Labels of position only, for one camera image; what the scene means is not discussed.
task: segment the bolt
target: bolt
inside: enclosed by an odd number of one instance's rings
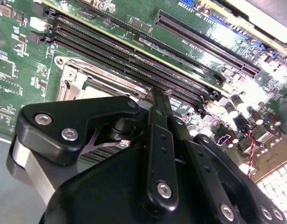
[[[274,215],[282,221],[283,220],[282,214],[278,210],[276,210],[275,208],[272,208],[272,210],[274,212]]]
[[[52,118],[44,113],[37,114],[35,121],[38,125],[49,125],[52,122]]]
[[[132,108],[136,107],[136,105],[133,101],[128,101],[128,105],[131,106]]]
[[[204,136],[203,140],[204,140],[205,143],[209,143],[209,139],[207,137]]]
[[[176,121],[177,121],[177,123],[178,123],[179,125],[182,125],[182,124],[183,124],[182,120],[179,119],[179,118],[177,118]]]
[[[168,186],[168,184],[164,182],[159,182],[157,184],[157,190],[162,197],[166,199],[171,198],[172,191],[171,188]]]
[[[227,218],[229,221],[233,222],[235,220],[235,215],[226,204],[221,204],[220,210],[222,214],[225,216],[225,218]]]
[[[75,141],[76,139],[78,139],[78,133],[73,128],[63,129],[61,132],[61,136],[63,137],[64,140],[67,141]]]
[[[264,207],[261,206],[260,210],[267,219],[272,220],[271,213],[267,209],[265,209]]]
[[[156,109],[156,113],[159,114],[159,115],[162,115],[161,111]]]

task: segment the motherboard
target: motherboard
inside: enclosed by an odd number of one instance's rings
[[[246,23],[209,0],[0,0],[0,132],[27,104],[158,88],[192,136],[250,153],[252,132],[260,156],[281,140],[287,45]]]

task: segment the white grid panel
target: white grid panel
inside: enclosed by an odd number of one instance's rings
[[[287,218],[287,163],[257,185]]]

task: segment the cable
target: cable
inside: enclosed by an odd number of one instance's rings
[[[248,177],[250,178],[251,177],[251,167],[253,166],[253,156],[254,156],[254,139],[253,139],[253,136],[252,136],[252,131],[250,130],[248,132],[248,137],[251,139],[251,143],[250,143],[250,147],[251,147],[251,151],[250,151],[250,157],[249,157],[249,168],[248,168]]]

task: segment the blue component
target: blue component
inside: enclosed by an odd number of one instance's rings
[[[189,7],[194,7],[195,3],[192,0],[181,0],[184,4],[188,5]]]

